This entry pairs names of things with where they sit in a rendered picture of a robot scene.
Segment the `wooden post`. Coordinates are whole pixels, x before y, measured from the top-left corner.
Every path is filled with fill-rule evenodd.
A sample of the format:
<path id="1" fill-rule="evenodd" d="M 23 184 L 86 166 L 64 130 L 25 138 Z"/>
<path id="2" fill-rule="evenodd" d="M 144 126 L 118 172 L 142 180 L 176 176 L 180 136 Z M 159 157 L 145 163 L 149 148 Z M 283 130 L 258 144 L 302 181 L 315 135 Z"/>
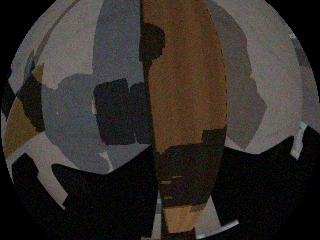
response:
<path id="1" fill-rule="evenodd" d="M 196 229 L 192 228 L 192 231 L 168 233 L 167 225 L 165 225 L 163 207 L 161 207 L 160 215 L 160 240 L 196 240 Z"/>

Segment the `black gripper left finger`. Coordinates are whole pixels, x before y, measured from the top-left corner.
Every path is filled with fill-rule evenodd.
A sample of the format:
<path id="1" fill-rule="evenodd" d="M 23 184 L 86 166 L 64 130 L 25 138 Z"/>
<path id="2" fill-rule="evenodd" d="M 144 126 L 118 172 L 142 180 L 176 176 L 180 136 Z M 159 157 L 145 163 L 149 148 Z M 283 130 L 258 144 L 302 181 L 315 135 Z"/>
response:
<path id="1" fill-rule="evenodd" d="M 152 145 L 105 175 L 56 163 L 51 167 L 69 195 L 116 211 L 141 237 L 151 239 L 159 195 Z"/>

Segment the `wooden rail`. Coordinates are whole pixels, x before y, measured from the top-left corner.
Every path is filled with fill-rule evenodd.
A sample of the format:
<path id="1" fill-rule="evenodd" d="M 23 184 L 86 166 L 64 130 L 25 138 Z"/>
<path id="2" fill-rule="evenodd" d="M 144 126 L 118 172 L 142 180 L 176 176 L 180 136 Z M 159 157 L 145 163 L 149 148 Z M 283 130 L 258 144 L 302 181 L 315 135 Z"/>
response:
<path id="1" fill-rule="evenodd" d="M 168 233 L 188 232 L 224 153 L 228 79 L 204 0 L 139 0 L 144 88 Z"/>

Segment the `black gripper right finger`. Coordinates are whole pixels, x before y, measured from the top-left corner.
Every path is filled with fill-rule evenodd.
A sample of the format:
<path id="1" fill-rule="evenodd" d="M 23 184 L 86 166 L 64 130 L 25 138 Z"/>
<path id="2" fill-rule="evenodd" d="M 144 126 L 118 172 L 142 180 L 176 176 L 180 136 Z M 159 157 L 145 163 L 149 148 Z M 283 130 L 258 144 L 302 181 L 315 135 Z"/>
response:
<path id="1" fill-rule="evenodd" d="M 295 136 L 285 137 L 281 143 L 259 155 L 224 147 L 211 193 L 220 227 L 237 220 L 237 213 L 255 196 L 269 171 L 291 153 L 293 140 Z"/>

